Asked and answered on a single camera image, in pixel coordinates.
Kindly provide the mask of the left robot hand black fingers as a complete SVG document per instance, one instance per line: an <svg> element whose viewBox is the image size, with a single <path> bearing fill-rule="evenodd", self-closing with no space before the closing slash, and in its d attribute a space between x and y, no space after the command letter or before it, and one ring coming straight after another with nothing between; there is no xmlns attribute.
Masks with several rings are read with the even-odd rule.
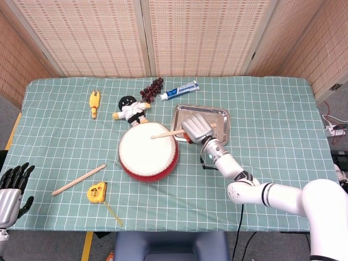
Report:
<svg viewBox="0 0 348 261"><path fill-rule="evenodd" d="M1 175L1 229L10 228L30 210L34 196L29 196L23 206L21 204L30 174L34 169L34 165L30 166L26 162L7 169Z"/></svg>

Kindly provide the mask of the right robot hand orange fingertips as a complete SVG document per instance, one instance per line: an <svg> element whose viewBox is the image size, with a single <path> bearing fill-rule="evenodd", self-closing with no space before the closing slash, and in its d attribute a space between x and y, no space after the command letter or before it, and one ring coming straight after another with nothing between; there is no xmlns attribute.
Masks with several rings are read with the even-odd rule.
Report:
<svg viewBox="0 0 348 261"><path fill-rule="evenodd" d="M195 144L203 143L207 137L213 137L214 131L210 123L200 114L192 114L181 122L182 129Z"/></svg>

